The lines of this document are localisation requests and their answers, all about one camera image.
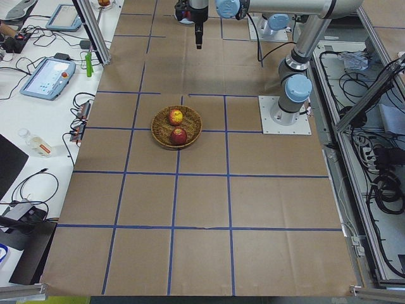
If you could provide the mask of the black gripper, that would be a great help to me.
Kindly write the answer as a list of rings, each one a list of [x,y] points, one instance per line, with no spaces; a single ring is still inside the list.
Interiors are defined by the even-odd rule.
[[[203,24],[208,19],[208,0],[182,0],[175,4],[176,19],[181,22],[187,19],[194,22],[196,48],[202,49]]]

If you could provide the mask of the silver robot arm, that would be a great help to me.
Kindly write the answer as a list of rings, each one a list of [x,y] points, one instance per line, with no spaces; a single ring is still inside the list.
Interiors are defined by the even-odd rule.
[[[289,15],[284,13],[263,13],[261,15],[263,24],[261,29],[264,36],[270,36],[280,30],[285,30],[289,24]]]
[[[248,13],[291,13],[308,15],[304,32],[294,48],[280,63],[278,72],[282,93],[270,109],[271,119],[283,126],[296,123],[301,106],[308,100],[312,83],[305,76],[311,55],[333,19],[355,12],[362,1],[216,1],[222,18],[243,19]]]

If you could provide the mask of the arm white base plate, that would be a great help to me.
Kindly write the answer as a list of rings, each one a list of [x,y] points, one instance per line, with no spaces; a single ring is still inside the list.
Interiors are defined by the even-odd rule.
[[[287,42],[290,16],[284,13],[263,13],[248,19],[251,41]]]
[[[311,127],[305,104],[296,113],[284,112],[278,96],[258,96],[262,133],[264,135],[310,136]]]

